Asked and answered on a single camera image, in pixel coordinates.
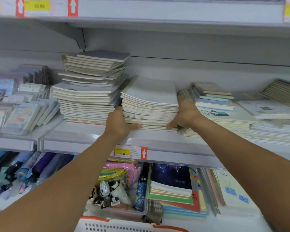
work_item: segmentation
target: barcode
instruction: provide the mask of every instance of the barcode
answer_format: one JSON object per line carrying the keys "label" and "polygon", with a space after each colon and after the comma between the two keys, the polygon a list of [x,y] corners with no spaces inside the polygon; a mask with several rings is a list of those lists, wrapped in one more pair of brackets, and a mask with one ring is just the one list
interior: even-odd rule
{"label": "barcode", "polygon": [[114,205],[117,205],[117,204],[120,204],[119,200],[116,200],[115,202],[111,202],[111,206],[114,206]]}

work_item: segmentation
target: person's right arm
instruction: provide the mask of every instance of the person's right arm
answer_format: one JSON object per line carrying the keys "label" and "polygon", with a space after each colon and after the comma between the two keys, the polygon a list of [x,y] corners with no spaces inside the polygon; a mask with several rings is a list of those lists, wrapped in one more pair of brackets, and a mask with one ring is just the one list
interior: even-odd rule
{"label": "person's right arm", "polygon": [[290,161],[257,146],[203,116],[179,96],[179,112],[167,128],[180,125],[197,132],[240,183],[263,215],[290,231]]}

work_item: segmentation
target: white basket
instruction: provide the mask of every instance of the white basket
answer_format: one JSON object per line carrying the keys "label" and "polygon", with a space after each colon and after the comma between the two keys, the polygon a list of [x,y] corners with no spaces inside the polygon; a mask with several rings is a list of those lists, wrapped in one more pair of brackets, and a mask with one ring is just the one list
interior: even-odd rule
{"label": "white basket", "polygon": [[74,232],[188,232],[183,228],[118,219],[83,216]]}

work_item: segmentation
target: person's left arm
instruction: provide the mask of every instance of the person's left arm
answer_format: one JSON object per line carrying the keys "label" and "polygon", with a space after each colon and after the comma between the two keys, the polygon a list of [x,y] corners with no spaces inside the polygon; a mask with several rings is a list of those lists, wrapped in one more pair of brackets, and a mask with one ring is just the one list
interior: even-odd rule
{"label": "person's left arm", "polygon": [[127,124],[121,107],[109,113],[104,134],[94,144],[0,212],[0,232],[73,232],[110,153],[141,127]]}

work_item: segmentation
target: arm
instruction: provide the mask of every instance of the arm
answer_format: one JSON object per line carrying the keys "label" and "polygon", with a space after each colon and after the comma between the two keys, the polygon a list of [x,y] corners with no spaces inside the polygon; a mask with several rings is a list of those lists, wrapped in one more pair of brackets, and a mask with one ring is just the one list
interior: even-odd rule
{"label": "arm", "polygon": [[0,212],[0,232],[73,232],[98,176],[117,143],[140,124],[126,124],[122,107],[108,114],[104,134],[48,180]]}
{"label": "arm", "polygon": [[167,128],[180,125],[197,132],[263,215],[290,231],[290,161],[237,136],[204,117],[193,102],[178,98],[179,112]]}

